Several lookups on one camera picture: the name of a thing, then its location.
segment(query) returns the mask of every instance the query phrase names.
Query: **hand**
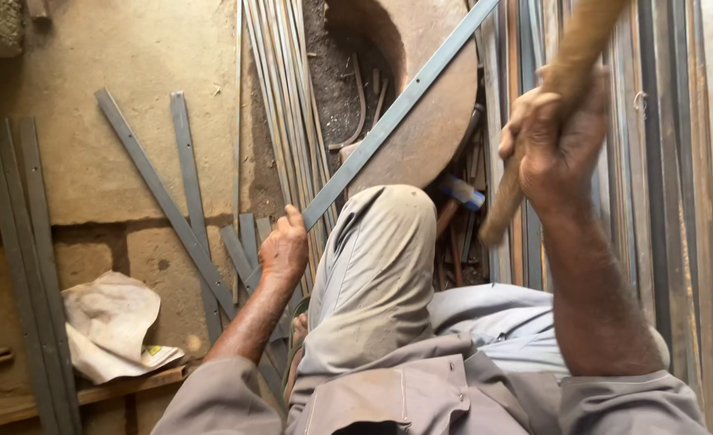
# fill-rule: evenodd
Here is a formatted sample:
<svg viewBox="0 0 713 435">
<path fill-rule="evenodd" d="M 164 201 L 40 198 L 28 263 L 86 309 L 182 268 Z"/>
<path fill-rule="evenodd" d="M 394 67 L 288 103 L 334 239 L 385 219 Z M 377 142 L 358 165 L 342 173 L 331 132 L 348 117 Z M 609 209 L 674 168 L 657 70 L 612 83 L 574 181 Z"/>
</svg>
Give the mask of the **hand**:
<svg viewBox="0 0 713 435">
<path fill-rule="evenodd" d="M 591 177 L 608 129 L 608 89 L 608 72 L 594 71 L 589 90 L 562 124 L 559 94 L 536 88 L 515 101 L 498 154 L 506 159 L 518 135 L 528 136 L 519 181 L 540 218 L 591 210 Z"/>
<path fill-rule="evenodd" d="M 263 277 L 298 282 L 308 263 L 308 233 L 297 208 L 287 205 L 284 210 L 287 215 L 260 246 L 260 265 Z"/>
</svg>

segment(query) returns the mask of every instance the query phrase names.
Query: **bundle of metal rods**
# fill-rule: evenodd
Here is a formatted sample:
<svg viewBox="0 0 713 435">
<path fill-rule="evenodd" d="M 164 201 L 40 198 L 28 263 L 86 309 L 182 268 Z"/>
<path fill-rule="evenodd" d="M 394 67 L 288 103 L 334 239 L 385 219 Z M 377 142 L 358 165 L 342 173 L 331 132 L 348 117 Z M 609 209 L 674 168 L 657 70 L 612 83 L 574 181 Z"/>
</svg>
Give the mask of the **bundle of metal rods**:
<svg viewBox="0 0 713 435">
<path fill-rule="evenodd" d="M 243 0 L 254 63 L 260 78 L 281 191 L 286 203 L 305 209 L 329 181 L 327 154 L 308 71 L 302 0 Z M 324 243 L 337 220 L 331 206 L 308 233 L 310 293 Z"/>
</svg>

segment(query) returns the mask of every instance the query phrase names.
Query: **knee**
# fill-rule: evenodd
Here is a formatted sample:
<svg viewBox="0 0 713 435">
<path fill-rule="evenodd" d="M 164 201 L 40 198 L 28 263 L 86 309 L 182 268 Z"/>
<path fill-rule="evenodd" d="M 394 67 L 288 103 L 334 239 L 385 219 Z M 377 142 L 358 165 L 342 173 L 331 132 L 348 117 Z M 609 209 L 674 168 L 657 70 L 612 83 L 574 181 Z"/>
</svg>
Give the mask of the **knee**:
<svg viewBox="0 0 713 435">
<path fill-rule="evenodd" d="M 407 184 L 374 186 L 357 193 L 354 199 L 362 194 L 367 197 L 375 197 L 377 205 L 389 207 L 397 212 L 412 210 L 416 213 L 429 213 L 432 216 L 437 212 L 434 202 L 426 192 Z"/>
</svg>

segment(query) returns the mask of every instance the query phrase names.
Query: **rusty metal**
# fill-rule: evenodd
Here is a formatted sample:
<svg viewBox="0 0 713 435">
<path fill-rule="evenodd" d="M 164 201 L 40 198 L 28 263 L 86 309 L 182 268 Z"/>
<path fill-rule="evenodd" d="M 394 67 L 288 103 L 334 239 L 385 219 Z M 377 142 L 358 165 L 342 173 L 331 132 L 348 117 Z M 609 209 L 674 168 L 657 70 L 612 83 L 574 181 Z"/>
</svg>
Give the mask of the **rusty metal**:
<svg viewBox="0 0 713 435">
<path fill-rule="evenodd" d="M 359 92 L 359 123 L 356 125 L 356 131 L 354 132 L 354 134 L 351 135 L 351 137 L 349 137 L 342 143 L 330 145 L 330 151 L 338 151 L 339 149 L 342 149 L 342 147 L 354 143 L 354 141 L 356 141 L 356 138 L 358 138 L 359 134 L 362 132 L 362 127 L 364 127 L 364 117 L 365 113 L 367 113 L 367 105 L 364 99 L 364 87 L 362 86 L 362 73 L 359 68 L 359 57 L 356 55 L 356 53 L 351 54 L 351 61 L 354 64 L 354 78 L 356 79 L 356 90 Z"/>
</svg>

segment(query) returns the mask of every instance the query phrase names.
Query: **crumpled paper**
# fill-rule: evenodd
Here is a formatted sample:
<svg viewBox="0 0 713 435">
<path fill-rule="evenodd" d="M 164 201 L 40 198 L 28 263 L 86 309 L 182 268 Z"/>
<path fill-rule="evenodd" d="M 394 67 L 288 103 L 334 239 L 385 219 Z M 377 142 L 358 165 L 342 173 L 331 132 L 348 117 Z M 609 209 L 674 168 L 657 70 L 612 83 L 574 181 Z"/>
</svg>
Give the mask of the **crumpled paper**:
<svg viewBox="0 0 713 435">
<path fill-rule="evenodd" d="M 72 366 L 94 384 L 143 375 L 185 354 L 142 344 L 161 299 L 139 280 L 110 271 L 61 295 Z"/>
</svg>

